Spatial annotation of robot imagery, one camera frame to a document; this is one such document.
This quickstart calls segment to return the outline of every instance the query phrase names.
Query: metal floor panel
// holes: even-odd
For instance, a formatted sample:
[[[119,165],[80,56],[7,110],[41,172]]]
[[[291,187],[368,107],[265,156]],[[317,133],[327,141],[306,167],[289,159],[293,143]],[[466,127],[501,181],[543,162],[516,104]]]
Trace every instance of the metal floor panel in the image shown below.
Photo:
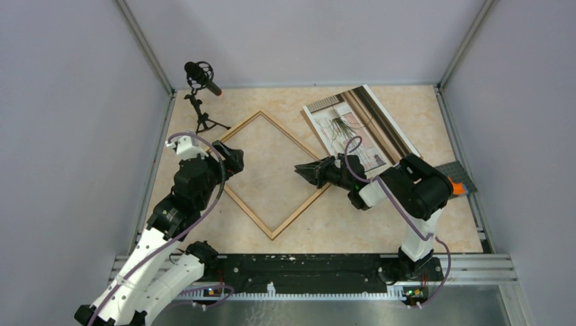
[[[201,308],[166,308],[154,326],[480,326],[510,325],[498,286],[445,287],[422,310],[386,301],[231,301]]]

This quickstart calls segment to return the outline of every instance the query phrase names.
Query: marble-pattern floor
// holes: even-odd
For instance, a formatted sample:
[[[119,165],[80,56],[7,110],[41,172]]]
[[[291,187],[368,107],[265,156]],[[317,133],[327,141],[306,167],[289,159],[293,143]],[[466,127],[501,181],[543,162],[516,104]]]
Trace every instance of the marble-pattern floor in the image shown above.
[[[234,126],[253,112],[265,109],[280,120],[321,158],[327,154],[300,114],[302,106],[352,87],[249,88],[224,90],[220,97],[203,90],[202,111],[211,119]],[[372,86],[374,94],[400,125],[423,158],[433,166],[454,161],[454,153],[432,86]],[[186,91],[180,91],[168,135],[196,129],[196,114]],[[226,130],[214,128],[202,137],[214,141]],[[245,171],[228,185],[273,230],[315,188],[293,172],[293,165],[313,159],[286,139],[264,118],[257,118],[226,142],[245,151]],[[164,149],[152,192],[152,208],[169,191],[178,170],[178,158]],[[357,211],[346,191],[330,187],[275,240],[270,240],[225,193],[215,210],[183,243],[207,240],[220,253],[395,253],[406,223],[389,201],[368,211]],[[437,235],[453,252],[482,252],[466,198],[449,201]],[[443,252],[442,246],[435,246]]]

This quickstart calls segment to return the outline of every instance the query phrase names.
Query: beige table surface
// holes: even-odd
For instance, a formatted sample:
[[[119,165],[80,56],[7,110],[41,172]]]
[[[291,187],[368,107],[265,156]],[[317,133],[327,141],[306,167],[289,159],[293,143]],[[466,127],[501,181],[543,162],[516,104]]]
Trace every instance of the beige table surface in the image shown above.
[[[304,121],[300,111],[303,105],[351,88],[353,87],[231,89],[224,90],[222,96],[219,97],[203,90],[198,98],[204,102],[203,112],[207,112],[210,118],[229,126],[234,126],[257,110],[265,109],[307,143],[318,155],[325,157],[326,152]],[[454,153],[432,86],[371,86],[371,89],[428,163],[437,166],[454,161]],[[197,117],[194,108],[188,100],[183,98],[187,93],[189,92],[180,91],[177,94],[168,135],[196,129]],[[255,128],[261,128],[259,124],[262,123],[256,123]],[[224,128],[216,127],[200,135],[211,142],[225,131]],[[236,139],[230,139],[230,142],[226,143],[230,147],[234,145],[240,148],[242,144],[251,144],[245,147],[260,145],[268,159],[273,158],[275,153],[281,155],[282,150],[288,147],[288,145],[270,146],[266,141],[257,137],[254,131],[247,130],[244,136],[239,132]],[[245,155],[253,152],[250,149],[242,149],[246,152]],[[254,162],[253,153],[250,156],[251,159],[245,158],[246,163],[251,160]],[[298,156],[295,160],[297,160],[296,163],[311,161],[306,156]],[[170,191],[173,175],[178,171],[178,161],[173,151],[164,149],[151,195],[148,217],[154,206]],[[269,165],[270,170],[267,170],[265,166],[259,166],[259,169],[265,175],[278,174],[277,168],[272,165]],[[282,173],[284,170],[286,173],[281,177],[292,178],[292,175],[295,175],[293,168],[288,169],[289,166],[283,167]],[[238,182],[240,180],[244,182],[244,179],[240,178],[240,175],[233,177],[230,180],[231,187],[242,187],[242,184],[239,185]],[[293,182],[300,182],[290,180],[288,187],[294,187]],[[295,192],[302,193],[299,196],[303,198],[313,193],[314,187],[303,182],[304,185],[299,185],[296,190],[285,188],[286,192],[290,192],[290,198]],[[274,205],[283,202],[282,198],[279,198],[281,190],[278,189],[278,187],[270,188],[270,195],[267,198],[249,196],[246,201],[256,201],[255,205],[267,202],[268,207],[260,207],[259,210],[263,212],[266,209],[273,210]],[[238,193],[238,195],[244,198],[248,194]],[[293,204],[282,209],[289,211],[291,205]],[[279,223],[274,220],[267,222],[272,227]],[[270,240],[224,193],[215,210],[188,234],[183,247],[197,240],[207,240],[220,253],[396,253],[402,243],[405,230],[406,223],[389,201],[368,211],[357,211],[348,201],[346,191],[330,187],[282,234],[275,240]],[[446,241],[453,252],[482,251],[466,198],[457,198],[448,202],[438,222],[436,233]],[[435,250],[444,252],[442,246],[437,244]]]

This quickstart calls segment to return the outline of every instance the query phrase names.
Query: cable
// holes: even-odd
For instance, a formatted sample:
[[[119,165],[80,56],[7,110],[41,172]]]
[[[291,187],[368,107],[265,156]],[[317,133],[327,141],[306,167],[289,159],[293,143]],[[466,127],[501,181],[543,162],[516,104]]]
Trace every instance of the cable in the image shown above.
[[[174,264],[174,265],[177,265],[177,264],[172,260],[172,256],[176,256],[176,255],[182,256],[182,254],[185,253],[185,251],[182,250],[182,249],[176,249],[176,250],[180,251],[180,253],[171,253],[171,254],[168,256],[168,260],[170,260],[170,263],[172,263],[172,264]]]
[[[354,141],[355,139],[358,139],[359,142],[356,145],[356,147],[352,148],[349,151],[348,148],[350,147],[350,144],[352,143],[352,141]],[[348,169],[350,174],[354,178],[356,178],[357,180],[362,181],[362,182],[366,182],[366,183],[372,183],[372,182],[374,182],[374,179],[377,180],[378,183],[380,184],[380,187],[382,188],[382,190],[384,190],[384,193],[386,194],[388,199],[392,202],[392,205],[396,208],[398,213],[400,213],[400,215],[404,218],[406,223],[408,223],[408,225],[410,225],[410,227],[418,235],[418,237],[420,239],[422,239],[423,241],[428,241],[428,239],[430,239],[431,237],[434,237],[434,240],[436,240],[439,244],[444,246],[444,248],[446,250],[446,255],[448,256],[448,267],[446,268],[446,273],[444,274],[444,278],[442,279],[442,282],[440,282],[440,285],[438,285],[438,288],[436,288],[436,290],[434,291],[434,293],[432,293],[432,295],[428,298],[428,300],[426,300],[423,304],[418,303],[418,306],[420,307],[420,309],[424,308],[438,294],[440,289],[444,286],[444,283],[446,283],[446,280],[448,280],[448,275],[450,274],[450,269],[452,267],[452,257],[450,255],[450,250],[448,248],[448,245],[444,241],[440,240],[440,238],[435,236],[434,233],[428,233],[426,236],[424,236],[420,232],[420,230],[418,230],[418,228],[414,225],[414,223],[412,223],[412,221],[408,217],[408,214],[406,213],[404,208],[402,206],[400,206],[400,204],[396,201],[396,198],[394,197],[394,195],[392,195],[392,192],[390,191],[390,189],[388,189],[388,186],[386,185],[386,183],[384,183],[384,181],[380,178],[380,175],[376,175],[374,178],[372,178],[372,180],[367,180],[367,179],[364,179],[363,177],[360,177],[359,175],[356,174],[356,172],[354,172],[352,170],[352,168],[350,167],[350,164],[348,163],[348,153],[351,153],[354,150],[356,150],[358,147],[360,147],[360,144],[362,144],[362,137],[355,136],[348,141],[348,143],[346,144],[346,147],[344,148],[344,161],[346,162],[346,168]]]
[[[420,289],[426,288],[427,283],[428,283],[428,275],[426,273],[423,273],[422,280],[420,281]]]
[[[212,144],[210,144],[206,139],[204,139],[204,138],[202,138],[202,137],[200,137],[197,134],[194,134],[192,132],[177,132],[177,133],[173,134],[172,136],[168,137],[168,142],[170,142],[172,139],[174,139],[175,137],[178,137],[178,136],[190,136],[194,139],[197,139],[197,140],[201,141],[202,143],[204,143],[206,146],[208,146],[208,148],[216,155],[216,157],[218,158],[218,162],[220,163],[220,169],[221,169],[221,173],[222,173],[222,181],[220,182],[220,188],[218,189],[218,194],[216,195],[216,199],[214,199],[212,204],[204,211],[202,216],[200,216],[200,218],[196,222],[194,222],[191,226],[189,226],[188,229],[182,231],[182,233],[178,234],[177,236],[170,239],[168,242],[166,242],[162,246],[158,247],[155,251],[152,251],[148,256],[144,257],[144,259],[142,259],[131,270],[129,270],[126,273],[126,275],[124,275],[125,280],[128,280],[128,278],[130,276],[132,276],[140,267],[142,267],[150,259],[152,259],[152,257],[156,256],[158,253],[162,252],[163,250],[165,250],[166,248],[171,246],[174,242],[184,238],[190,231],[192,231],[192,229],[194,229],[198,224],[200,224],[200,222],[202,220],[204,220],[204,218],[206,218],[206,216],[208,216],[208,214],[210,214],[210,212],[214,209],[214,207],[218,203],[218,200],[220,199],[220,196],[222,195],[222,192],[224,191],[224,181],[226,179],[226,168],[224,167],[224,161],[222,160],[220,153],[218,153],[218,151],[214,148],[214,146],[212,146]],[[112,288],[112,290],[104,297],[102,302],[98,305],[98,307],[96,307],[94,314],[92,314],[92,317],[90,317],[90,320],[88,321],[88,324],[86,326],[92,326],[94,324],[94,321],[96,320],[98,314],[100,313],[100,311],[102,311],[102,309],[110,301],[110,299],[112,298],[112,295],[114,295],[114,293],[116,293],[116,291],[118,291],[118,289],[120,288],[120,285],[121,284],[117,284],[116,286],[114,286],[114,288]]]

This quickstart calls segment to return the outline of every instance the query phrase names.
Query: black tripod stand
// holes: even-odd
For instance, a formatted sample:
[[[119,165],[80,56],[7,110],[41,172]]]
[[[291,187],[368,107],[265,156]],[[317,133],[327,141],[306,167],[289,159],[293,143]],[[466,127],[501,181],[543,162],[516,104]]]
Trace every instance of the black tripod stand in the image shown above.
[[[198,115],[198,127],[196,127],[196,134],[210,130],[216,126],[230,129],[229,126],[224,126],[219,122],[211,120],[207,113],[202,113],[200,110],[202,101],[196,98],[198,91],[204,88],[207,88],[216,96],[220,96],[220,94],[222,94],[220,87],[216,86],[216,84],[214,84],[212,81],[214,78],[214,70],[212,70],[212,66],[206,61],[187,62],[186,65],[184,65],[184,70],[186,70],[186,80],[188,85],[190,85],[190,88],[192,89],[192,92],[184,96],[184,99],[190,100],[190,103],[194,107],[194,111],[196,111],[196,114]],[[212,122],[213,125],[208,126],[208,124],[206,124],[207,122]]]
[[[196,114],[198,115],[198,126],[196,127],[196,134],[199,134],[206,130],[210,130],[216,126],[224,127],[226,128],[226,130],[230,129],[229,126],[224,126],[223,124],[210,119],[207,113],[201,112],[200,104],[202,104],[202,101],[196,98],[196,90],[192,90],[192,93],[184,96],[184,99],[190,100],[190,104],[192,104],[192,106],[194,107],[194,111],[196,111]],[[212,122],[213,125],[208,126],[208,124],[206,124],[207,122]]]

